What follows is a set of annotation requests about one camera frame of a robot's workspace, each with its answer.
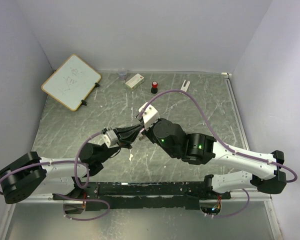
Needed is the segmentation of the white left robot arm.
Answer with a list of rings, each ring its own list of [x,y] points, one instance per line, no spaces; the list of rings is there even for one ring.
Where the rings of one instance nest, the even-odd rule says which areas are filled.
[[[95,176],[122,148],[131,149],[143,128],[142,124],[105,128],[90,136],[74,158],[46,158],[30,151],[0,170],[0,195],[6,204],[45,194],[79,199],[88,186],[80,179]]]

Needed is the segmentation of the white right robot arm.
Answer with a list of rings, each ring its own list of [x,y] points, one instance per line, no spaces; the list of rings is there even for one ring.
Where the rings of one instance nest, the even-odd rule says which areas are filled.
[[[208,199],[237,189],[257,189],[265,194],[280,194],[287,185],[286,173],[278,166],[275,154],[265,154],[265,161],[259,161],[261,153],[242,148],[230,151],[213,136],[202,133],[186,133],[179,124],[160,118],[145,125],[145,135],[152,143],[160,146],[172,159],[179,159],[189,165],[223,165],[237,171],[209,177],[202,186],[202,193]]]

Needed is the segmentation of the red black stamp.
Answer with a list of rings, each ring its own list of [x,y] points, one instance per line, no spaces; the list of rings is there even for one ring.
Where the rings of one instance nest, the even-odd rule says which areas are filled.
[[[157,81],[153,81],[151,83],[151,93],[152,94],[156,94],[158,92],[158,82]]]

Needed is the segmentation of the white plastic clip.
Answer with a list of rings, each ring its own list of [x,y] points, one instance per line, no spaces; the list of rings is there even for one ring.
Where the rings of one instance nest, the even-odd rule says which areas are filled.
[[[183,92],[187,92],[188,89],[189,89],[189,86],[190,86],[191,82],[189,80],[184,80],[182,85],[181,85],[181,88],[180,90],[183,91]]]

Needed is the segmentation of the white cardboard box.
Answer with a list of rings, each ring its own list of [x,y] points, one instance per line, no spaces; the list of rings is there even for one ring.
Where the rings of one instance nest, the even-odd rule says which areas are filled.
[[[135,74],[131,79],[129,79],[127,82],[125,82],[125,86],[129,88],[131,91],[136,89],[140,84],[144,82],[145,78],[137,73]]]

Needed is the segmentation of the clear plastic cup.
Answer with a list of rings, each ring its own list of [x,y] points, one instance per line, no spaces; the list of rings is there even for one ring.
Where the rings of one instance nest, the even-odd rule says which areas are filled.
[[[121,79],[123,81],[127,79],[128,72],[125,68],[118,69],[117,73],[118,73],[119,79]]]

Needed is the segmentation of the wood framed whiteboard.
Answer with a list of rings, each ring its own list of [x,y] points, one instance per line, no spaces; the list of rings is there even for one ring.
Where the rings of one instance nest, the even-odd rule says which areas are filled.
[[[86,98],[99,86],[102,76],[78,55],[72,54],[41,86],[71,111],[87,105]]]

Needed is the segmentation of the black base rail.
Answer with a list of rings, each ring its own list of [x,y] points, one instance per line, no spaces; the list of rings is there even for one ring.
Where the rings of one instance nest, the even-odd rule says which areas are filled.
[[[229,200],[231,194],[216,193],[211,181],[177,182],[91,182],[85,189],[75,187],[69,198],[103,200],[111,209],[185,208],[198,210],[200,201]]]

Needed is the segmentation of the white corner bracket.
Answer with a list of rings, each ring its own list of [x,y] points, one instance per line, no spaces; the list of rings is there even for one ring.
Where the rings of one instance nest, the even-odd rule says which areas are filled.
[[[231,73],[228,73],[228,72],[222,72],[221,73],[223,76],[228,76],[229,78],[232,76]]]

